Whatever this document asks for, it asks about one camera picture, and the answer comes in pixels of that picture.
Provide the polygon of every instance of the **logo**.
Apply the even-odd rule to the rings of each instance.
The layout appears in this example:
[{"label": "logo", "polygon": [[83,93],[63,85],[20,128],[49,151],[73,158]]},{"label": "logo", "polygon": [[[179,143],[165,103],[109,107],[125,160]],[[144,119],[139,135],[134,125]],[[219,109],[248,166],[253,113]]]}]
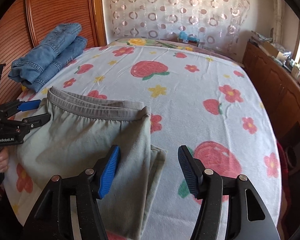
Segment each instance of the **logo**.
[{"label": "logo", "polygon": [[0,143],[1,142],[13,142],[14,141],[14,138],[3,138],[3,139],[0,139]]}]

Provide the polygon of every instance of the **metal screw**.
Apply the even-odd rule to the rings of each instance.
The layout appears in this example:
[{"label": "metal screw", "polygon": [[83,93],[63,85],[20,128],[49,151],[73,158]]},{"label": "metal screw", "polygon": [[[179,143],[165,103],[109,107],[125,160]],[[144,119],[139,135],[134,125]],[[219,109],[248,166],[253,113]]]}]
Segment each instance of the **metal screw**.
[{"label": "metal screw", "polygon": [[205,169],[204,173],[207,175],[212,175],[213,174],[213,170],[212,169]]},{"label": "metal screw", "polygon": [[54,175],[52,178],[51,178],[51,180],[53,181],[53,182],[56,182],[56,181],[58,181],[60,179],[60,176],[59,175]]},{"label": "metal screw", "polygon": [[239,175],[239,179],[242,180],[242,181],[247,181],[248,180],[248,177],[246,175]]},{"label": "metal screw", "polygon": [[92,173],[94,173],[94,170],[89,168],[89,169],[86,169],[85,172],[86,172],[87,175],[91,175]]}]

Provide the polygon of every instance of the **white wall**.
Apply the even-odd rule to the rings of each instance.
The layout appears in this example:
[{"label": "white wall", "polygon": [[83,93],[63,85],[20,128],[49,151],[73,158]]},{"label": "white wall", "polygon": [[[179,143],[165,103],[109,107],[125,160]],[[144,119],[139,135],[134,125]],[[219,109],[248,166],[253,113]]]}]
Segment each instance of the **white wall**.
[{"label": "white wall", "polygon": [[[115,37],[112,30],[112,17],[110,13],[107,13],[110,10],[109,0],[103,0],[103,10],[107,42],[110,43]],[[270,36],[273,21],[273,0],[250,0],[250,10],[246,21],[241,26],[235,60],[239,62],[242,60],[247,41],[251,37],[251,30],[268,37]]]},{"label": "white wall", "polygon": [[282,22],[282,46],[285,49],[294,51],[299,30],[299,18],[293,12],[288,4],[286,4],[285,14]]}]

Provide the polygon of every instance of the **elastic waistband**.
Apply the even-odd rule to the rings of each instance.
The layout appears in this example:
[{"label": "elastic waistband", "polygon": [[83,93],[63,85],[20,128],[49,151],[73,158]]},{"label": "elastic waistband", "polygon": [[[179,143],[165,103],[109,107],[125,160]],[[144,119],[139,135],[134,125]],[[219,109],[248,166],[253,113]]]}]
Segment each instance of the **elastic waistband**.
[{"label": "elastic waistband", "polygon": [[151,115],[151,109],[142,102],[92,98],[55,87],[48,90],[47,101],[70,113],[94,119],[136,121]]}]

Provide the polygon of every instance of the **curtain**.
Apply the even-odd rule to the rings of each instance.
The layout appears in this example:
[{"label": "curtain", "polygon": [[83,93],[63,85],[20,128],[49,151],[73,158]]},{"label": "curtain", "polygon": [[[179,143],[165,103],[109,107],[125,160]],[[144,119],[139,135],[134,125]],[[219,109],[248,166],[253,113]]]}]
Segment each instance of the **curtain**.
[{"label": "curtain", "polygon": [[114,38],[171,40],[181,31],[211,49],[235,52],[249,0],[110,0]]},{"label": "curtain", "polygon": [[274,5],[274,29],[273,42],[282,44],[282,22],[285,12],[286,2],[284,0],[273,0]]}]

